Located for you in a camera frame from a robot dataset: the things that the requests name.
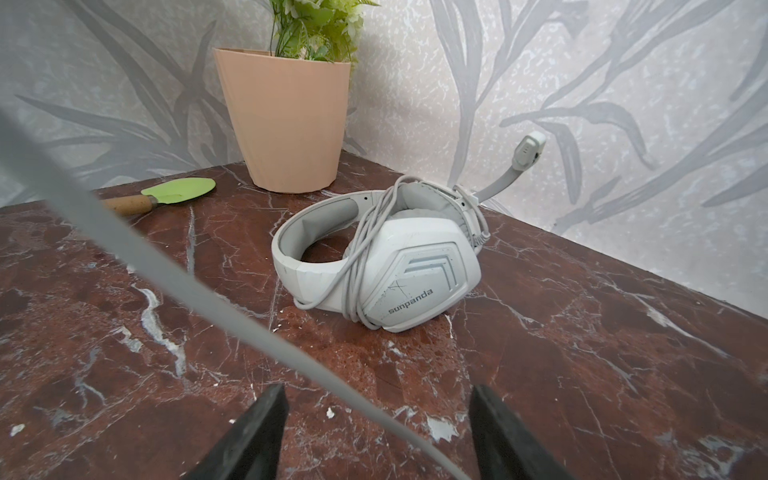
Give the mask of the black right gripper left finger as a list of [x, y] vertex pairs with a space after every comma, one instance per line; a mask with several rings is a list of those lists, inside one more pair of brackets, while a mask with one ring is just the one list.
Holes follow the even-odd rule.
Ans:
[[183, 479], [276, 479], [288, 413], [284, 385], [270, 385]]

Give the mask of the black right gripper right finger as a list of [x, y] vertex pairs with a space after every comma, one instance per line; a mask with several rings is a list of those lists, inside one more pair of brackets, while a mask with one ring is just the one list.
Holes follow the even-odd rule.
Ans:
[[469, 420], [482, 479], [574, 479], [489, 386], [472, 388]]

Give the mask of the white headphones pair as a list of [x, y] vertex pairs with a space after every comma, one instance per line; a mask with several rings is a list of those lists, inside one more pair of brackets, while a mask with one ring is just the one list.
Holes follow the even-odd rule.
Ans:
[[546, 142], [526, 135], [504, 174], [476, 193], [403, 175], [386, 190], [305, 208], [273, 238], [278, 277], [302, 310], [392, 333], [425, 323], [479, 284], [478, 255], [491, 238], [480, 205], [535, 165]]

